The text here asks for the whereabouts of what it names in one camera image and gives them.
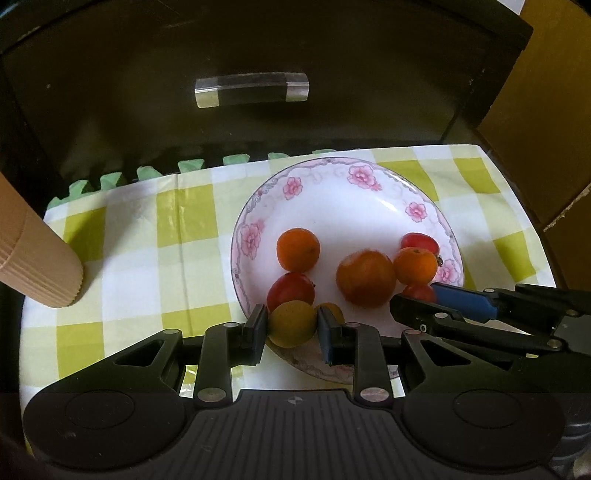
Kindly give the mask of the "dark red tomato with stem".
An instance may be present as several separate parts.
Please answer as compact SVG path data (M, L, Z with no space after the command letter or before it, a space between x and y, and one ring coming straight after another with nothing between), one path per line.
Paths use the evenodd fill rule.
M435 290L429 284L410 284L407 285L401 295L406 298L419 300L422 302L436 303L437 295Z

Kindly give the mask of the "red cherry tomato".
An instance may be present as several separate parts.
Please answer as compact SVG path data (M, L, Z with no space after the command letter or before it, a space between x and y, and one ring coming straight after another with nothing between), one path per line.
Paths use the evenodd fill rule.
M443 260L440 256L440 246L435 239L429 235L411 232L406 234L401 240L402 248L421 248L433 253L437 259L438 265L443 265Z

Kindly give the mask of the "red oblong tomato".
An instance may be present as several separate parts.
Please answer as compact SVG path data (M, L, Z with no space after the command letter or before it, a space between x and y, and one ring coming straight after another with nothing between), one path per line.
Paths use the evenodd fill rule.
M277 279L267 294L266 307L273 312L281 304L294 300L310 305L315 302L315 284L303 273L290 272Z

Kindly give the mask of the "small orange tangerine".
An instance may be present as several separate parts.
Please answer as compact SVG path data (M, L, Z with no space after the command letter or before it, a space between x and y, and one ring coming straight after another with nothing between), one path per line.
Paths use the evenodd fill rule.
M276 257L288 272L305 273L318 263L321 244L310 230L294 228L283 232L276 242Z

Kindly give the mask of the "small brown longan in plate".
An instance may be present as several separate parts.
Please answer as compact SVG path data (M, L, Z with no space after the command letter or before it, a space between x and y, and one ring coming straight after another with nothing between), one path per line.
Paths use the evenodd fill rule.
M325 302L317 306L318 310L320 310L321 308L329 309L329 311L332 312L332 316L334 316L335 321L337 321L339 324L342 325L346 323L345 316L342 313L342 309L339 308L338 305L335 305L335 303Z

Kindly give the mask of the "large red tomato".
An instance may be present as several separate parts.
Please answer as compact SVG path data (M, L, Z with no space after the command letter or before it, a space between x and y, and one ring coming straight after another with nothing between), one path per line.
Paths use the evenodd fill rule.
M363 308L377 308L389 302L396 289L393 261L377 250L361 250L339 263L335 281L345 299Z

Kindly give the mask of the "green checked tablecloth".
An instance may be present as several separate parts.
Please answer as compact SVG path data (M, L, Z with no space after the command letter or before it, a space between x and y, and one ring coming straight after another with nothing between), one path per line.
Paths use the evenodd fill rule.
M509 182L477 145L358 149L420 187L459 243L471 289L553 285L542 242ZM46 224L84 265L80 299L51 309L26 300L19 383L27 403L45 386L165 328L186 336L242 320L230 279L230 238L249 196L294 163L266 160L163 174L81 197Z

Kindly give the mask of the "white floral plate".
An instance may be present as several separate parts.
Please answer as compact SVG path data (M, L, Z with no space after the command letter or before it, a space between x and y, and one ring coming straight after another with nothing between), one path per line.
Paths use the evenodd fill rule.
M321 244L318 263L308 272L315 303L334 303L346 321L375 327L397 337L404 327L387 305L365 309L349 303L335 282L343 258L363 249L394 257L401 238L424 233L440 247L442 266L435 279L461 287L464 268L456 237L436 204L416 185L368 160L325 157L287 167L266 180L246 201L232 234L230 272L245 315L266 303L270 287L284 274L276 242L304 228Z

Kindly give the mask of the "cardboard box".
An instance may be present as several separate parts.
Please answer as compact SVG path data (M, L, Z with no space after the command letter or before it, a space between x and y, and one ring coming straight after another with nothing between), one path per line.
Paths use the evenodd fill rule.
M590 16L527 1L533 28L479 130L517 187L559 285L590 287Z

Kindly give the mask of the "pink ribbed tube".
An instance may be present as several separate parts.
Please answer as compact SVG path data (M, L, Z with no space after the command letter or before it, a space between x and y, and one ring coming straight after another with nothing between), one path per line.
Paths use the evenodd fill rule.
M52 308L74 303L83 282L76 253L1 179L1 281Z

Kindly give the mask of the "green foam mat edge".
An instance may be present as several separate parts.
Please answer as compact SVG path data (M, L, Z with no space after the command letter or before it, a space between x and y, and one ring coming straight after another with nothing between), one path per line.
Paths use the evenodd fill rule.
M246 153L231 154L222 157L223 166L231 166L244 164L249 162L250 156ZM205 160L202 158L181 160L177 163L177 173L190 173L194 171L203 170L205 168ZM136 169L135 182L142 182L147 180L162 177L160 173L152 166L140 166ZM127 179L122 172L112 172L104 174L100 177L100 191L113 190L115 188L125 186ZM54 197L49 201L47 209L50 210L60 205L64 205L81 197L94 193L95 190L88 180L77 180L70 184L69 193L64 198Z

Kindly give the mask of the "dark wooden cabinet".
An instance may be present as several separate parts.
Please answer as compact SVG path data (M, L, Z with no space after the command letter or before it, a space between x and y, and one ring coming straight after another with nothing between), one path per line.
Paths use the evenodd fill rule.
M532 33L498 1L5 1L1 114L66 181L439 144Z

